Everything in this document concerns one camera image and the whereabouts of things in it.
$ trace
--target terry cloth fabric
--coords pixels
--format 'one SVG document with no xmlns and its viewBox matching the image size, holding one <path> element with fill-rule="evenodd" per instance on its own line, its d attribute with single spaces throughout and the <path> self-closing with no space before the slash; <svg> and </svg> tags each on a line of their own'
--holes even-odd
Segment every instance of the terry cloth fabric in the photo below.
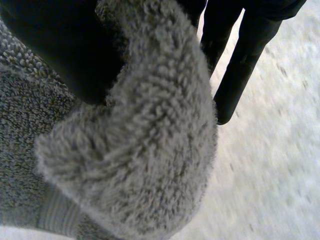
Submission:
<svg viewBox="0 0 320 240">
<path fill-rule="evenodd" d="M 107 106 L 76 101 L 0 25 L 2 225 L 166 240 L 199 209 L 217 120 L 196 31 L 174 0 L 97 6 L 106 7 L 128 40 Z"/>
</svg>

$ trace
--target floor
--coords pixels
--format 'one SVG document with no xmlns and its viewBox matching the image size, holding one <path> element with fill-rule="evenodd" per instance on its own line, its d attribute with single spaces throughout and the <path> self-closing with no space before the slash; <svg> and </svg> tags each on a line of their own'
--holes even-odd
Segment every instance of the floor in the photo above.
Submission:
<svg viewBox="0 0 320 240">
<path fill-rule="evenodd" d="M 171 240 L 320 239 L 319 13 L 319 0 L 308 0 L 266 47 L 233 119 L 219 127 L 202 207 Z M 240 20 L 211 78 L 212 94 Z M 15 228 L 0 232 L 0 240 L 69 239 Z"/>
</svg>

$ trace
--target gray towel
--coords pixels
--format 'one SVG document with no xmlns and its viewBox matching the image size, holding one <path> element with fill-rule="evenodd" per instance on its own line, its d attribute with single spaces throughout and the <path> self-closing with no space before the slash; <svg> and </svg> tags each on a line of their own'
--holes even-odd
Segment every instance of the gray towel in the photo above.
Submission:
<svg viewBox="0 0 320 240">
<path fill-rule="evenodd" d="M 8 219 L 28 206 L 28 223 L 38 227 L 35 205 L 48 202 L 50 183 L 81 209 L 79 240 L 169 239 L 196 214 L 213 167 L 217 129 L 205 57 L 175 0 L 101 0 L 103 7 L 128 39 L 127 66 L 107 107 L 75 107 L 39 58 L 27 62 L 22 48 L 11 55 L 1 48 L 10 69 L 0 83 L 0 221 L 28 226 L 18 213 Z M 17 40 L 9 41 L 4 48 Z"/>
</svg>

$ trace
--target white floor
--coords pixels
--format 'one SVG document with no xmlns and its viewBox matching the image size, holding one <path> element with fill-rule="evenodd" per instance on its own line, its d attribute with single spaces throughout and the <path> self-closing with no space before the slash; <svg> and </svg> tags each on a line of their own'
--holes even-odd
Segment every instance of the white floor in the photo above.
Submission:
<svg viewBox="0 0 320 240">
<path fill-rule="evenodd" d="M 308 0 L 265 49 L 236 114 L 219 127 L 202 208 L 171 240 L 320 239 L 319 13 L 319 0 Z M 212 93 L 240 20 L 211 78 Z M 0 232 L 0 240 L 69 239 L 15 228 Z"/>
</svg>

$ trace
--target gray fabric texture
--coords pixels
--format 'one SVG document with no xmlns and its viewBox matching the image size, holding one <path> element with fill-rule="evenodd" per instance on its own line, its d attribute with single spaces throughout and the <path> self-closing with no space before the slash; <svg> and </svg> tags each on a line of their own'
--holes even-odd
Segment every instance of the gray fabric texture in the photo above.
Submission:
<svg viewBox="0 0 320 240">
<path fill-rule="evenodd" d="M 102 7 L 127 39 L 107 106 L 76 104 L 0 25 L 0 222 L 37 226 L 49 182 L 81 208 L 79 240 L 169 239 L 197 213 L 213 168 L 205 57 L 174 0 L 101 0 L 97 13 Z"/>
</svg>

